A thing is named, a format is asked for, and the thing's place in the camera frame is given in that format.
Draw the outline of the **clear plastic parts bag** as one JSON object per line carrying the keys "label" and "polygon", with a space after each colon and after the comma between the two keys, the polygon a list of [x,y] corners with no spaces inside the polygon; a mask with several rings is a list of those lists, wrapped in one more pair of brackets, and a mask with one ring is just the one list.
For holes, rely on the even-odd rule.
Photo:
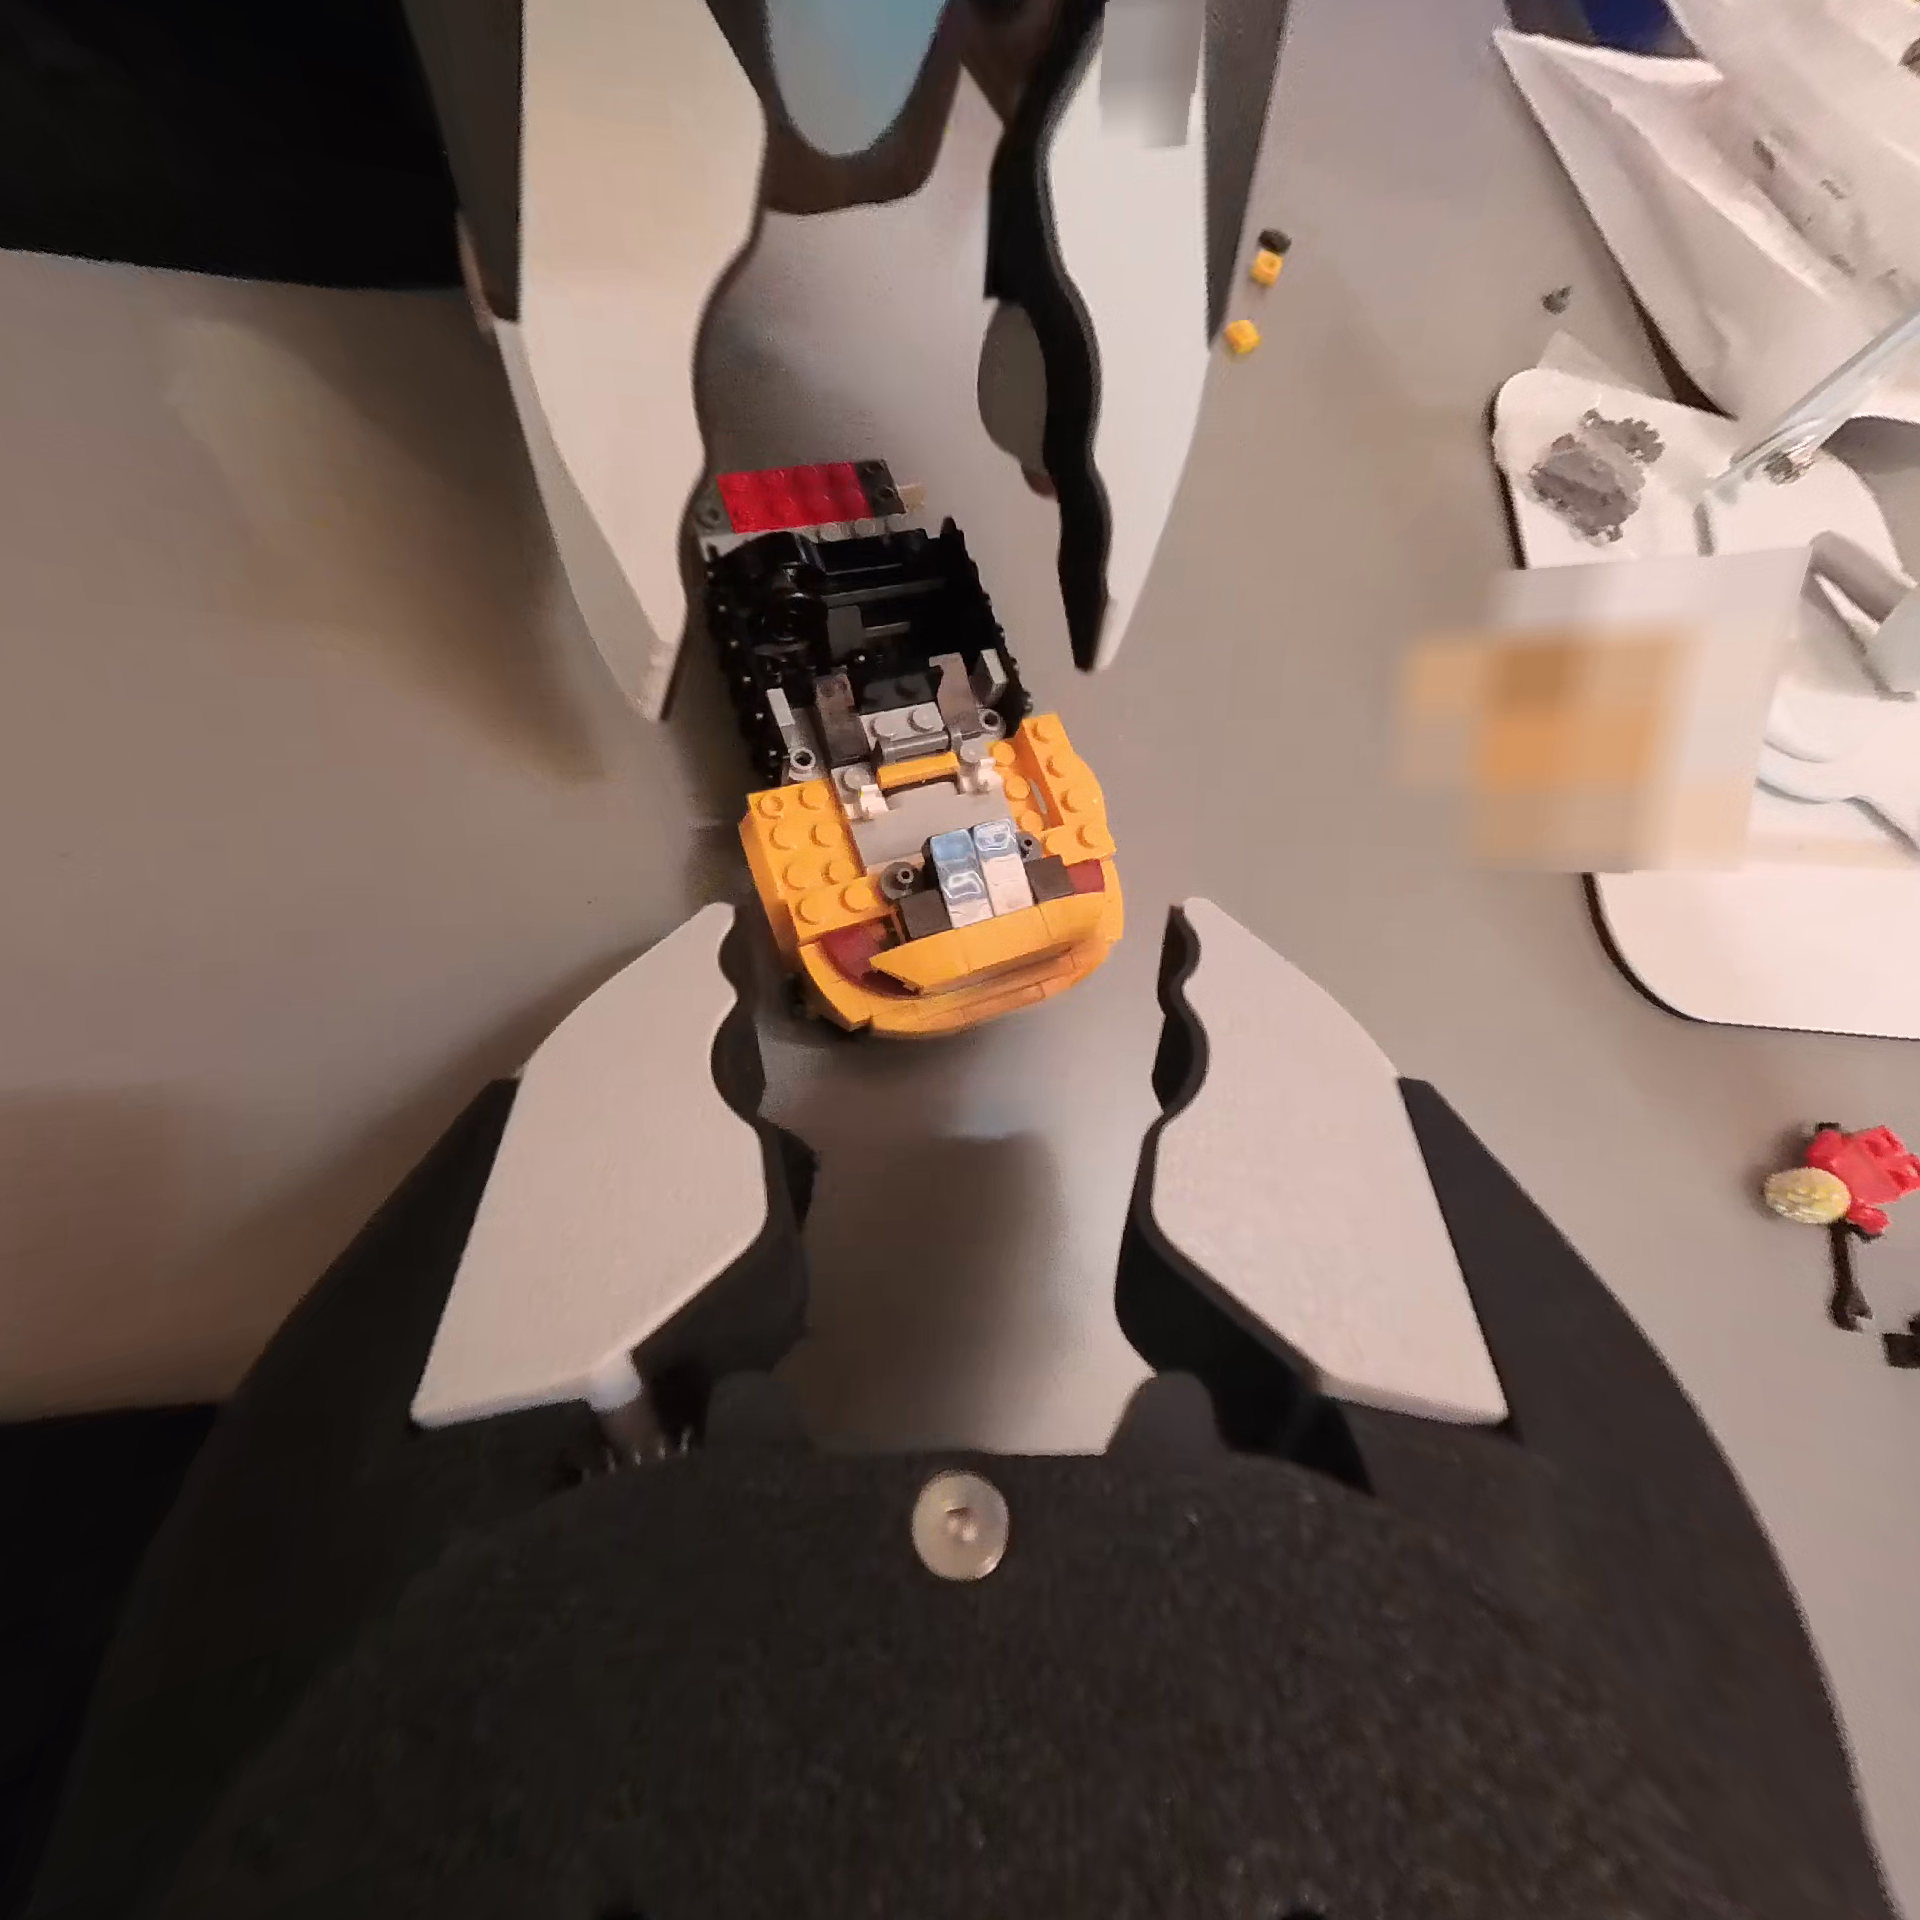
{"label": "clear plastic parts bag", "polygon": [[1617,544],[1663,451],[1663,437],[1651,419],[1589,408],[1537,451],[1525,487],[1585,544]]}

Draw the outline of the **white rounded board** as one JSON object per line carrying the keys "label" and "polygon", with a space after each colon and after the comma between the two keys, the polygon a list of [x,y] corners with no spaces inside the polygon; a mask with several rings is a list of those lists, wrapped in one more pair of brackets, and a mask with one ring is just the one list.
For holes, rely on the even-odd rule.
{"label": "white rounded board", "polygon": [[[1525,487],[1537,451],[1589,408],[1645,418],[1665,443],[1617,544],[1585,544]],[[1551,357],[1511,374],[1494,398],[1494,466],[1521,562],[1534,568],[1662,562],[1675,575],[1681,562],[1733,557],[1696,550],[1694,509],[1735,447],[1735,422],[1633,390],[1580,359],[1571,338],[1553,338]],[[1825,456],[1808,494],[1828,512],[1860,519],[1862,538],[1896,559],[1865,479]],[[1622,970],[1681,1016],[1915,1039],[1915,854],[1854,806],[1781,799],[1757,781],[1733,865],[1601,872],[1596,896]]]}

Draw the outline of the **white printed paper bag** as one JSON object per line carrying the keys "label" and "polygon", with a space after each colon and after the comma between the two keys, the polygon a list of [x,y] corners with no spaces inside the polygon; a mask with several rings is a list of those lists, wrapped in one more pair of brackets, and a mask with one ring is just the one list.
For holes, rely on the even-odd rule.
{"label": "white printed paper bag", "polygon": [[1605,247],[1686,376],[1763,422],[1913,294],[1835,272],[1765,197],[1702,57],[1496,30],[1494,47]]}
{"label": "white printed paper bag", "polygon": [[1718,71],[1733,149],[1788,223],[1849,280],[1913,294],[1915,5],[1673,1]]}

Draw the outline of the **orange and black lego car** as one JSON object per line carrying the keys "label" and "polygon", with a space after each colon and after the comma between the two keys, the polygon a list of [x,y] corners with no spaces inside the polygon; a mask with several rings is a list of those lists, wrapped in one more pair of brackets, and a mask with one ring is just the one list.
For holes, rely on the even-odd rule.
{"label": "orange and black lego car", "polygon": [[795,995],[853,1035],[944,1039],[1095,973],[1123,935],[1107,797],[958,522],[864,459],[721,470],[692,535],[751,768],[739,839]]}

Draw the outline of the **white book stand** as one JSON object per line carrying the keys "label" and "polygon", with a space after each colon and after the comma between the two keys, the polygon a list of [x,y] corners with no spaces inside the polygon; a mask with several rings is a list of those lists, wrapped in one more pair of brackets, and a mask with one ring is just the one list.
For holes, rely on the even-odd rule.
{"label": "white book stand", "polygon": [[1862,538],[1862,519],[1808,494],[1825,445],[1915,357],[1915,314],[1883,328],[1750,433],[1702,487],[1696,550],[1782,547],[1803,562],[1793,631],[1769,691],[1757,779],[1800,803],[1845,803],[1915,854],[1915,570]]}

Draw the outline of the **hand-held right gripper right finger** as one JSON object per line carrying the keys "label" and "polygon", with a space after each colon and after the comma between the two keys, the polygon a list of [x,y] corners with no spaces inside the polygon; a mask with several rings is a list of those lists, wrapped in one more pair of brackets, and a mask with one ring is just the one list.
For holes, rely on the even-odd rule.
{"label": "hand-held right gripper right finger", "polygon": [[1115,1313],[1224,1426],[1324,1402],[1456,1426],[1509,1405],[1373,1038],[1216,902],[1168,911]]}

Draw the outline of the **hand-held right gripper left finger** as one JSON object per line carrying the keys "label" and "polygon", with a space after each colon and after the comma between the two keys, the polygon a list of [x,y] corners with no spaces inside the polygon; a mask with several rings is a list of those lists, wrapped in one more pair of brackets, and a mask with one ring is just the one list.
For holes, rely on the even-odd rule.
{"label": "hand-held right gripper left finger", "polygon": [[764,1110],[747,951],[710,902],[568,1011],[519,1072],[412,1417],[584,1402],[700,1426],[809,1304],[819,1168]]}

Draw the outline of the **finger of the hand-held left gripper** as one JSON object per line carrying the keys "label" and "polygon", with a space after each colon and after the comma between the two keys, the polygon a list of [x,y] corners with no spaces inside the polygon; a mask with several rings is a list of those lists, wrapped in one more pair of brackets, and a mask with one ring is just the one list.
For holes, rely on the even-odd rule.
{"label": "finger of the hand-held left gripper", "polygon": [[519,318],[494,336],[596,653],[662,714],[707,475],[695,357],[751,242],[761,97],[701,1],[521,9]]}
{"label": "finger of the hand-held left gripper", "polygon": [[987,294],[1037,343],[1081,669],[1129,631],[1209,374],[1204,13],[1059,5],[991,161]]}

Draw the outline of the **red lego minifigure parts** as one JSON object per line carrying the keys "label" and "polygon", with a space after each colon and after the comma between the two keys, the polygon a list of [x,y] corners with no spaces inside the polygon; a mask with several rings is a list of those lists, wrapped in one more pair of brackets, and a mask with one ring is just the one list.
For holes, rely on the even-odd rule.
{"label": "red lego minifigure parts", "polygon": [[1796,1159],[1767,1174],[1763,1205],[1789,1222],[1837,1226],[1862,1240],[1888,1229],[1888,1211],[1918,1194],[1918,1157],[1888,1127],[1841,1129],[1823,1122]]}

